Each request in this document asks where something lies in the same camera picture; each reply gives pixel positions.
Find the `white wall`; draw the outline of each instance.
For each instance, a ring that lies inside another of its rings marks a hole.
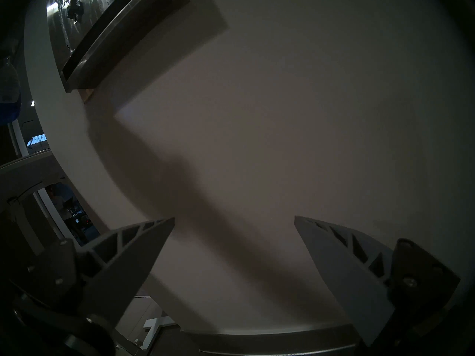
[[[25,57],[51,149],[110,228],[177,217],[145,287],[185,329],[347,321],[294,215],[410,238],[468,284],[475,67],[436,0],[191,0],[85,108],[36,5]]]

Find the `cable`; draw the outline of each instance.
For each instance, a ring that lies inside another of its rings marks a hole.
[[[36,184],[30,186],[30,187],[27,188],[25,191],[23,191],[20,195],[18,195],[18,196],[13,200],[13,202],[8,201],[8,203],[9,203],[9,204],[12,204],[12,203],[17,202],[17,201],[21,198],[21,196],[22,196],[24,193],[26,193],[26,192],[27,192],[28,190],[30,190],[31,188],[33,188],[33,187],[35,187],[35,186],[37,186],[37,185],[39,185],[39,184],[42,184],[42,183],[43,183],[43,181],[40,181],[40,182],[38,182],[38,183],[36,183]]]

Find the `screw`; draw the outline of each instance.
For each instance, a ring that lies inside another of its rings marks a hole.
[[[414,278],[412,278],[412,277],[405,277],[405,278],[403,278],[402,281],[403,281],[404,284],[405,284],[406,286],[408,286],[408,287],[414,288],[414,287],[417,286],[417,281],[416,281]]]

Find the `window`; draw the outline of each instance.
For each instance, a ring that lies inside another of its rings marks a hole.
[[[45,140],[46,140],[45,134],[41,134],[41,135],[38,135],[38,136],[34,136],[34,137],[28,142],[27,147],[29,147],[30,145],[39,143],[40,141],[45,141]]]

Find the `metal bar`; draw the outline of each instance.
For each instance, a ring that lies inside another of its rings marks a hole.
[[[346,345],[346,346],[341,346],[341,347],[336,347],[336,348],[329,348],[326,350],[318,350],[318,351],[307,351],[307,352],[293,352],[290,354],[229,354],[229,353],[223,353],[223,352],[213,352],[213,351],[202,351],[202,353],[206,354],[213,354],[213,355],[225,355],[225,356],[304,356],[304,355],[318,355],[318,354],[324,354],[328,352],[337,352],[337,351],[342,351],[348,348],[353,348],[356,347],[356,344],[352,345]]]

